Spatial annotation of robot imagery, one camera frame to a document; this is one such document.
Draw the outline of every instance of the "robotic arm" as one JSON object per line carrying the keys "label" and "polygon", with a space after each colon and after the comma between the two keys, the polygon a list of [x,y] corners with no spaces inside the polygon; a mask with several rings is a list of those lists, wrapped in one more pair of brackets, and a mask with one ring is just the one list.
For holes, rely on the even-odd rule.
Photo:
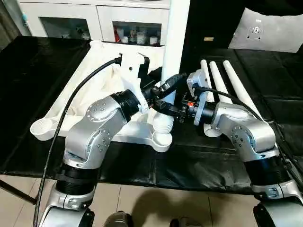
{"label": "robotic arm", "polygon": [[[178,109],[160,99],[184,83],[186,74],[171,77],[161,87],[152,84],[142,95],[155,110],[193,117],[194,125],[211,124],[225,134],[237,149],[260,204],[254,208],[260,227],[303,226],[303,198],[282,163],[275,134],[264,121],[240,105],[206,102],[207,81],[198,70],[187,78],[196,104]],[[52,187],[40,227],[90,227],[94,213],[89,209],[98,182],[98,170],[112,137],[139,111],[140,102],[130,90],[94,102],[83,119],[69,131],[59,180]]]}
{"label": "robotic arm", "polygon": [[260,227],[303,226],[303,198],[290,178],[276,145],[273,129],[241,105],[205,102],[207,87],[203,73],[192,73],[187,84],[198,105],[187,103],[186,116],[195,125],[207,123],[226,135],[237,149],[251,180],[251,189],[261,203],[254,208]]}

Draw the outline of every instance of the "tiled floor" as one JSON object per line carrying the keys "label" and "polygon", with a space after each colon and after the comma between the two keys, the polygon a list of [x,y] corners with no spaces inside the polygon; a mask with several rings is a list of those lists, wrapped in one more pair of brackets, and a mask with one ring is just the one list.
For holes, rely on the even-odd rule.
{"label": "tiled floor", "polygon": [[[0,176],[1,180],[35,197],[39,179]],[[46,200],[54,181],[47,181]],[[0,189],[1,226],[31,227],[34,206]],[[191,217],[204,227],[256,227],[252,209],[258,203],[252,196],[171,189],[99,184],[91,209],[95,227],[102,227],[106,218],[116,211],[132,214],[135,227],[168,227],[173,218]]]}

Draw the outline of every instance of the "white cylinder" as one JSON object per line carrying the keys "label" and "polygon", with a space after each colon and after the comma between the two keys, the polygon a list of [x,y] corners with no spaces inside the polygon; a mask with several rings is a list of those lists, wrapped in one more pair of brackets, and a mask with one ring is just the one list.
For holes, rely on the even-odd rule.
{"label": "white cylinder", "polygon": [[128,37],[127,36],[124,36],[121,40],[124,44],[127,44],[128,43]]}
{"label": "white cylinder", "polygon": [[255,106],[255,104],[251,100],[248,92],[246,91],[245,87],[243,86],[243,84],[242,84],[241,80],[239,79],[237,73],[233,69],[231,63],[228,60],[225,60],[223,62],[223,66],[224,66],[224,68],[227,72],[229,80],[231,81],[233,89],[235,90],[238,98],[242,102],[244,102],[246,105],[248,105],[253,111],[255,111],[261,117],[260,112],[258,111],[257,107]]}
{"label": "white cylinder", "polygon": [[158,37],[152,36],[150,38],[150,45],[155,45],[158,43]]}
{"label": "white cylinder", "polygon": [[[189,5],[190,0],[170,0],[161,84],[164,84],[167,79],[178,74],[180,71]],[[163,100],[174,104],[175,95],[176,92],[173,92]],[[173,117],[161,115],[163,114],[157,113],[155,116],[156,118],[163,119],[162,121],[154,121],[153,128],[155,129],[155,133],[158,133],[158,130],[160,130],[161,133],[170,133]]]}
{"label": "white cylinder", "polygon": [[145,44],[145,33],[144,32],[137,32],[137,44]]}
{"label": "white cylinder", "polygon": [[[206,60],[202,60],[200,63],[201,63],[201,69],[205,73],[208,86],[210,88],[212,88],[212,83],[211,83],[210,77],[209,77],[207,62],[206,62]],[[208,92],[206,100],[207,100],[207,102],[214,102],[214,95],[212,92]],[[203,128],[204,128],[204,134],[208,137],[218,137],[222,134],[219,131],[212,129],[212,127],[209,124],[204,124]]]}
{"label": "white cylinder", "polygon": [[[226,89],[226,86],[224,84],[224,81],[221,77],[221,74],[218,70],[218,67],[217,67],[216,63],[214,61],[211,61],[209,63],[209,66],[210,66],[210,70],[211,70],[213,78],[214,78],[214,84],[216,85],[216,89],[218,91],[222,91],[222,92],[228,94],[228,91]],[[219,99],[220,99],[221,102],[232,104],[232,100],[228,97],[219,95]]]}

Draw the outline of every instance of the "cable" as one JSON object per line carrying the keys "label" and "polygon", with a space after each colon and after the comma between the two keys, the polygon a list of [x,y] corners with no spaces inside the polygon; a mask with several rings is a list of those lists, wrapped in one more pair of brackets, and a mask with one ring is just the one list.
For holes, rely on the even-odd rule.
{"label": "cable", "polygon": [[111,64],[119,64],[121,65],[121,61],[122,61],[122,56],[120,56],[119,58],[115,58],[111,61],[108,61],[107,63],[105,63],[104,65],[100,66],[99,68],[97,68],[96,70],[94,70],[91,74],[89,74],[76,88],[75,90],[73,91],[73,93],[71,94],[71,97],[69,98],[69,100],[67,101],[66,103],[66,106],[62,112],[62,115],[60,117],[60,120],[58,122],[58,126],[56,128],[56,131],[55,131],[55,134],[53,136],[53,141],[51,143],[51,146],[49,148],[49,151],[48,151],[48,155],[47,155],[47,159],[46,159],[46,163],[45,163],[45,166],[44,166],[44,171],[43,171],[43,175],[42,175],[42,178],[41,178],[41,182],[40,182],[40,186],[39,186],[39,191],[38,191],[38,194],[37,194],[37,203],[36,203],[36,207],[35,207],[35,213],[34,213],[34,221],[33,221],[33,227],[37,227],[38,225],[38,216],[39,216],[39,208],[40,208],[40,202],[41,202],[41,197],[42,197],[42,192],[43,192],[43,187],[44,187],[44,183],[45,183],[45,177],[46,177],[46,171],[48,169],[48,163],[49,163],[49,159],[50,159],[50,156],[52,154],[52,150],[53,150],[53,146],[56,142],[56,139],[58,137],[58,134],[59,134],[59,131],[60,131],[60,128],[62,126],[62,123],[63,123],[63,120],[64,120],[64,117],[68,111],[68,108],[70,107],[71,105],[71,102],[73,101],[74,97],[76,96],[76,94],[78,93],[78,91],[83,87],[83,85],[85,85],[93,76],[95,76],[98,72],[100,72],[101,70],[103,70],[104,68],[106,68],[107,66],[111,65]]}
{"label": "cable", "polygon": [[[285,165],[287,165],[287,163],[289,163],[286,158],[284,157],[284,153],[282,152],[282,148],[281,146],[278,145],[279,150],[281,151],[281,158],[284,162]],[[298,176],[294,173],[294,171],[292,170],[292,166],[290,166],[290,168],[288,169],[289,174],[292,176],[292,178],[294,179],[294,181],[297,183],[298,188],[301,192],[303,192],[303,182],[298,178]]]}
{"label": "cable", "polygon": [[196,90],[198,91],[210,91],[210,92],[213,92],[213,93],[217,93],[219,95],[222,95],[222,96],[225,96],[225,97],[228,97],[230,98],[235,104],[238,104],[238,105],[242,105],[243,107],[245,107],[248,111],[250,111],[258,120],[262,121],[262,118],[255,112],[253,111],[248,105],[246,105],[244,102],[242,102],[240,99],[234,97],[234,96],[231,96],[230,94],[227,94],[227,93],[224,93],[222,91],[218,91],[216,89],[213,89],[213,88],[208,88],[208,87],[197,87]]}

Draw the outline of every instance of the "black fabric cover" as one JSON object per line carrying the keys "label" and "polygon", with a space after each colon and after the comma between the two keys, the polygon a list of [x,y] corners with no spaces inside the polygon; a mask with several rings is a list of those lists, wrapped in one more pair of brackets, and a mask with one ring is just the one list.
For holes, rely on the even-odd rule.
{"label": "black fabric cover", "polygon": [[[87,50],[85,41],[23,37],[0,53],[4,62],[0,102],[1,109],[6,110],[1,114],[7,119],[1,128],[1,173],[42,175],[51,141],[37,140],[29,127],[45,115]],[[201,59],[216,61],[228,90],[234,94],[222,66],[223,60],[229,60],[262,116],[274,128],[277,141],[287,143],[303,162],[303,57],[250,50],[201,52],[183,58],[182,70],[195,71]],[[48,82],[42,83],[41,77]],[[100,182],[251,193],[244,165],[225,136],[208,138],[192,122],[175,122],[172,134],[173,144],[166,153],[144,145],[112,142],[101,167]],[[55,178],[63,150],[64,138],[59,138],[47,177]]]}

